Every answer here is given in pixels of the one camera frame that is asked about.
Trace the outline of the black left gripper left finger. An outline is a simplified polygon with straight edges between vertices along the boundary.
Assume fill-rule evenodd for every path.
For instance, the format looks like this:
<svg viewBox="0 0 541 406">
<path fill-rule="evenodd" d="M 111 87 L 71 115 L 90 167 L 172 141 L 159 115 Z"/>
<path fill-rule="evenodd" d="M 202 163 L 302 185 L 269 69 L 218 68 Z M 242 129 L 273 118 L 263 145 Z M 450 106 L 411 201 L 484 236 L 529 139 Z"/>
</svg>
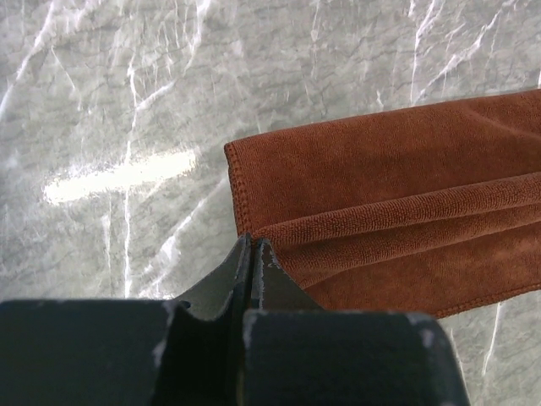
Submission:
<svg viewBox="0 0 541 406">
<path fill-rule="evenodd" d="M 1 304 L 4 405 L 234 405 L 249 236 L 175 299 Z"/>
</svg>

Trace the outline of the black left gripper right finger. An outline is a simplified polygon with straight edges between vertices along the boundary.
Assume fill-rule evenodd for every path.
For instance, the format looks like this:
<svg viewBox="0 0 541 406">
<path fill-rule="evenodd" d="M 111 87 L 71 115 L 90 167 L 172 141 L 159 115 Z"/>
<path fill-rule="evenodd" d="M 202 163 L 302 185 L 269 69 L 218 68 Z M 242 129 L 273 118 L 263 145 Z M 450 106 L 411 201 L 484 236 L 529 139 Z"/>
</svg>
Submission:
<svg viewBox="0 0 541 406">
<path fill-rule="evenodd" d="M 281 268 L 269 241 L 254 252 L 243 318 L 246 405 L 466 405 L 451 341 L 419 312 L 321 309 Z"/>
</svg>

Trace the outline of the brown towel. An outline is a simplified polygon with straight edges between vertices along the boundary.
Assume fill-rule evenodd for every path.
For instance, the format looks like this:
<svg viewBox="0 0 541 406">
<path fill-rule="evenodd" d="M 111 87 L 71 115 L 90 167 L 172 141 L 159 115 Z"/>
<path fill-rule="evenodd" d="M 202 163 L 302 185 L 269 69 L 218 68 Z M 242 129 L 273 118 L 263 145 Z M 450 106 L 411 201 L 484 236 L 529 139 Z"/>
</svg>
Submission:
<svg viewBox="0 0 541 406">
<path fill-rule="evenodd" d="M 226 144 L 239 233 L 329 310 L 438 317 L 540 287 L 537 90 Z"/>
</svg>

